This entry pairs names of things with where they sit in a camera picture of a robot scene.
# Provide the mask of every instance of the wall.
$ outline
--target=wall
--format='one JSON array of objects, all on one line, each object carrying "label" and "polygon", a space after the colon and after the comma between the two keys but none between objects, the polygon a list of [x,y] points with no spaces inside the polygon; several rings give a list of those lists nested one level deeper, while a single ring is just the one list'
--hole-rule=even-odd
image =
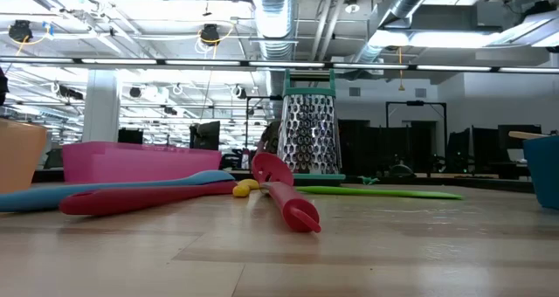
[{"label": "wall", "polygon": [[558,83],[559,75],[461,73],[438,86],[438,97],[448,103],[449,134],[500,124],[540,124],[549,133],[559,129]]},{"label": "wall", "polygon": [[[437,101],[437,86],[432,85],[428,79],[404,79],[404,90],[399,91],[400,80],[394,79],[386,82],[384,79],[359,79],[354,82],[337,79],[335,82],[336,99],[339,103],[377,103],[385,101],[407,101],[416,99],[416,88],[424,88],[427,97],[424,101]],[[361,96],[349,96],[350,87],[360,87]]]}]

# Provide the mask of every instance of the fluorescent light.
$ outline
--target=fluorescent light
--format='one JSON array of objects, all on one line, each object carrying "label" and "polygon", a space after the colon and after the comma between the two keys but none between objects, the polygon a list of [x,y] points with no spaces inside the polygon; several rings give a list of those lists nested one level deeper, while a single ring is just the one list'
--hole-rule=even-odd
[{"label": "fluorescent light", "polygon": [[250,66],[285,66],[285,67],[324,67],[321,62],[273,62],[273,61],[251,61],[248,63]]},{"label": "fluorescent light", "polygon": [[240,66],[239,61],[224,60],[166,60],[170,66]]},{"label": "fluorescent light", "polygon": [[23,101],[24,100],[23,98],[21,98],[17,95],[14,95],[12,93],[7,93],[6,94],[6,99],[8,99],[8,100],[18,100],[18,101]]},{"label": "fluorescent light", "polygon": [[556,73],[559,74],[559,68],[525,68],[525,67],[502,67],[499,72],[502,73]]},{"label": "fluorescent light", "polygon": [[418,70],[489,72],[490,66],[418,66]]},{"label": "fluorescent light", "polygon": [[369,39],[369,45],[380,47],[407,46],[409,43],[408,35],[397,31],[375,31],[375,34]]},{"label": "fluorescent light", "polygon": [[488,43],[488,45],[502,45],[512,43],[516,39],[530,33],[531,31],[534,31],[535,29],[539,28],[549,21],[549,19],[543,19],[540,21],[526,22],[516,25],[515,27],[509,28],[502,33],[493,35],[492,41]]},{"label": "fluorescent light", "polygon": [[539,42],[533,44],[533,47],[555,47],[559,45],[559,31],[553,35],[549,35]]},{"label": "fluorescent light", "polygon": [[334,64],[335,68],[343,69],[377,69],[377,70],[406,70],[407,65],[386,65],[386,64]]},{"label": "fluorescent light", "polygon": [[102,64],[102,65],[155,65],[155,59],[82,59],[83,63],[87,64]]},{"label": "fluorescent light", "polygon": [[33,114],[33,115],[41,115],[41,112],[33,107],[27,107],[22,105],[11,105],[14,110],[22,113],[22,114]]},{"label": "fluorescent light", "polygon": [[107,38],[103,37],[103,36],[99,36],[97,37],[97,39],[105,44],[105,46],[111,48],[112,50],[118,52],[119,54],[122,54],[122,50],[121,48],[117,47],[115,44],[113,44],[110,40],[108,40]]},{"label": "fluorescent light", "polygon": [[470,31],[421,31],[411,37],[410,45],[429,48],[481,48],[493,38],[493,34]]},{"label": "fluorescent light", "polygon": [[69,58],[1,57],[0,61],[14,63],[73,63],[73,60]]}]

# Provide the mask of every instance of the pink container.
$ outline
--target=pink container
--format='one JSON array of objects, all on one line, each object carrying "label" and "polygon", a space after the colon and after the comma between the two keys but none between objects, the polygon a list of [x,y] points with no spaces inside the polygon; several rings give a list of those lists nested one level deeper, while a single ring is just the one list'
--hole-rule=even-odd
[{"label": "pink container", "polygon": [[221,152],[115,142],[62,147],[67,183],[132,183],[185,178],[219,168]]}]

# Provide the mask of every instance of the spotlight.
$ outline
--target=spotlight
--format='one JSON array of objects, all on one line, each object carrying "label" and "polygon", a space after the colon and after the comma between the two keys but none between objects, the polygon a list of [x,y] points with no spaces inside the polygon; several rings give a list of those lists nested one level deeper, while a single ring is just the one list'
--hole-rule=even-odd
[{"label": "spotlight", "polygon": [[141,96],[141,89],[138,87],[130,88],[130,96],[133,98],[138,98]]},{"label": "spotlight", "polygon": [[10,26],[8,36],[18,43],[27,43],[33,38],[33,32],[29,28],[31,22],[25,20],[16,20],[14,25]]},{"label": "spotlight", "polygon": [[165,114],[170,114],[170,115],[176,115],[176,114],[177,114],[176,110],[173,109],[173,108],[171,108],[171,107],[165,107],[165,108],[163,109],[163,112],[164,112]]},{"label": "spotlight", "polygon": [[219,45],[219,33],[217,32],[217,24],[205,24],[204,29],[200,33],[200,38],[205,45],[213,47]]},{"label": "spotlight", "polygon": [[349,14],[356,13],[359,11],[359,4],[357,4],[357,0],[346,0],[344,2],[346,6],[346,12]]},{"label": "spotlight", "polygon": [[68,88],[66,86],[59,86],[59,91],[57,92],[57,95],[67,99],[74,99],[74,100],[84,99],[83,93],[76,92],[75,90],[72,90],[71,88]]}]

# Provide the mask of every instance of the yellow object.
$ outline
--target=yellow object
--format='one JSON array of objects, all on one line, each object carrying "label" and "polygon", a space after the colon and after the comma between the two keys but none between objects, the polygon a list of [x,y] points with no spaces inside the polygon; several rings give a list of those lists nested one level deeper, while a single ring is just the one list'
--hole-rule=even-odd
[{"label": "yellow object", "polygon": [[251,194],[251,187],[247,185],[238,185],[233,188],[234,197],[248,197],[249,194]]},{"label": "yellow object", "polygon": [[251,190],[258,190],[260,189],[259,182],[254,179],[245,179],[241,180],[237,185],[246,185],[251,188]]}]

